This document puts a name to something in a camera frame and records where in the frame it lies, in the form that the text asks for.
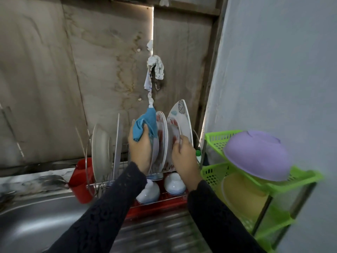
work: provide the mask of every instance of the red cup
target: red cup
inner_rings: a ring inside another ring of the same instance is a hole
[[[89,183],[93,183],[94,174],[91,158],[87,158],[87,164],[88,180]],[[93,195],[95,194],[95,188],[93,186],[88,186],[87,188],[85,159],[82,159],[77,163],[68,185],[80,203],[89,203],[94,198]]]

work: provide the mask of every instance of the blue cloth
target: blue cloth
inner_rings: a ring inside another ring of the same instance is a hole
[[[156,122],[156,110],[148,108],[146,113],[137,119],[133,125],[133,140],[138,142],[143,135],[143,125],[147,124],[149,128],[149,137],[156,138],[158,136],[158,128]]]

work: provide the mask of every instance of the person's left hand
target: person's left hand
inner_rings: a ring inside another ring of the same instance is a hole
[[[151,143],[149,138],[149,128],[146,124],[144,124],[143,135],[141,136],[141,139],[136,142],[133,140],[133,124],[128,137],[131,161],[136,163],[138,169],[147,175],[149,173],[151,164]]]

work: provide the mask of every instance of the wooden wall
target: wooden wall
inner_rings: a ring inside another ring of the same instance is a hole
[[[216,2],[180,1],[210,7]],[[192,126],[212,21],[154,11],[154,54],[165,66],[155,107],[167,115],[184,98]],[[83,157],[96,123],[114,138],[120,113],[126,138],[132,119],[145,112],[151,7],[0,0],[0,31],[0,168]]]

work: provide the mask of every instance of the hand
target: hand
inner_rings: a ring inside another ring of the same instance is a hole
[[[193,191],[202,180],[196,160],[196,150],[187,137],[181,135],[180,138],[182,139],[181,147],[179,141],[176,141],[173,146],[172,162],[188,191]]]
[[[131,161],[137,164],[138,169],[147,175],[149,173],[151,162],[151,143],[149,139],[149,128],[146,124],[143,126],[143,135],[136,142],[133,140],[133,124],[130,129],[128,142],[131,155]]]

